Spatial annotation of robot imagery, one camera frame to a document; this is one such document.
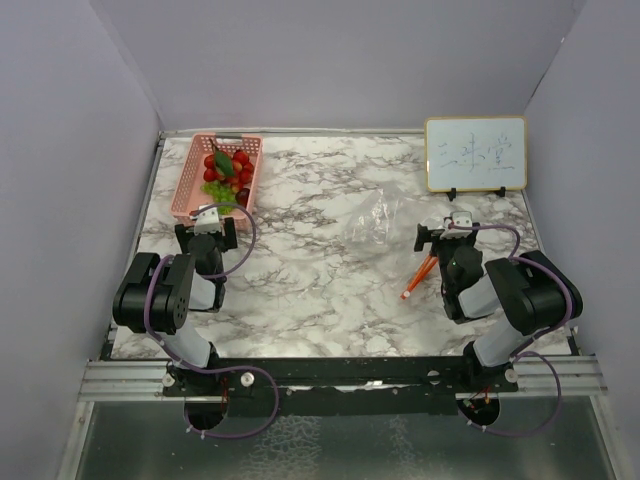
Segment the clear zip top bag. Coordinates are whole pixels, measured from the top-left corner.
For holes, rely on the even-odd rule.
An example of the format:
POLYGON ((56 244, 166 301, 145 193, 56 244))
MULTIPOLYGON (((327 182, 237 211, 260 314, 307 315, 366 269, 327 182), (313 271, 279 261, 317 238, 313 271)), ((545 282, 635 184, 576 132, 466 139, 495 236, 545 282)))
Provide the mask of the clear zip top bag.
POLYGON ((433 229, 441 220, 426 201, 385 184, 355 207, 341 241, 352 256, 379 273, 401 299, 407 299, 435 264, 426 250, 414 250, 419 225, 433 229))

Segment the pink plastic basket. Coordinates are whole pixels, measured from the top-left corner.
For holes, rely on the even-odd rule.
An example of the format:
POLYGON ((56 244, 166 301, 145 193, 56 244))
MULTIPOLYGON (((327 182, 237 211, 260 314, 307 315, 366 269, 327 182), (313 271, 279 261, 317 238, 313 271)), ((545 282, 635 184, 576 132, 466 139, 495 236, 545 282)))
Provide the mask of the pink plastic basket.
POLYGON ((221 207, 219 214, 233 218, 238 228, 247 229, 248 220, 238 208, 253 208, 262 153, 263 140, 259 136, 196 134, 174 192, 171 215, 189 226, 194 223, 197 209, 226 202, 232 205, 221 207))

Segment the green fake grapes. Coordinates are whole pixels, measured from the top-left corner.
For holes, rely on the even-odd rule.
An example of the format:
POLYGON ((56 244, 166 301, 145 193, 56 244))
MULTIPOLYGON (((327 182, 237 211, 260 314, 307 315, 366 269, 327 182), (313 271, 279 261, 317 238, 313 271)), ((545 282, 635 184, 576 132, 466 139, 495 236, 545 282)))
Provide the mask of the green fake grapes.
MULTIPOLYGON (((200 190, 212 198, 213 203, 231 203, 236 205, 236 191, 230 185, 220 183, 218 181, 205 182, 200 190)), ((220 215, 229 215, 233 210, 233 206, 222 206, 218 208, 220 215)))

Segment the red fake fruit bunch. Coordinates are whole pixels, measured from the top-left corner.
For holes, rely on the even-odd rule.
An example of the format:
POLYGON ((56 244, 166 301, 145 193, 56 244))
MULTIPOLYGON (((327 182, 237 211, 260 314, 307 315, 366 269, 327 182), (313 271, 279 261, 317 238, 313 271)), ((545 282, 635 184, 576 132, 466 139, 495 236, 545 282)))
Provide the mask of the red fake fruit bunch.
POLYGON ((231 186, 249 185, 253 180, 254 163, 249 154, 241 149, 232 153, 209 143, 210 153, 204 156, 204 182, 218 181, 231 186))

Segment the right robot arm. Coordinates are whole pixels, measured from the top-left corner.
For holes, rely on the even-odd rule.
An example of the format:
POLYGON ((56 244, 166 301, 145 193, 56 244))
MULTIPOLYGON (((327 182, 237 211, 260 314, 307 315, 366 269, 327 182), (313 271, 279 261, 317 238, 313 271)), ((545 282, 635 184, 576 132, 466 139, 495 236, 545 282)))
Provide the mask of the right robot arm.
POLYGON ((461 213, 449 216, 440 229, 417 226, 414 250, 430 246, 447 317, 463 324, 488 318, 497 310, 505 315, 463 350, 459 378, 472 391, 486 388, 537 339, 583 312, 583 299, 573 282, 541 251, 519 255, 520 241, 514 227, 482 225, 461 213), (509 256, 484 260, 476 239, 487 230, 513 234, 509 256))

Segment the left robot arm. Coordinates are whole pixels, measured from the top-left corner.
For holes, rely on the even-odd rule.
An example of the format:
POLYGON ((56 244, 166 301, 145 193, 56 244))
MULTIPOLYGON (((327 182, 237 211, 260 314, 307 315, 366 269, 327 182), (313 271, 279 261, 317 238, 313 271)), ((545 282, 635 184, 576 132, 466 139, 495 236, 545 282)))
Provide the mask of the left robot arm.
POLYGON ((238 247, 235 223, 175 226, 181 252, 168 260, 157 253, 134 256, 112 306, 115 323, 147 334, 188 369, 186 382, 206 395, 220 385, 217 351, 188 320, 188 313, 216 312, 223 304, 227 276, 222 255, 238 247))

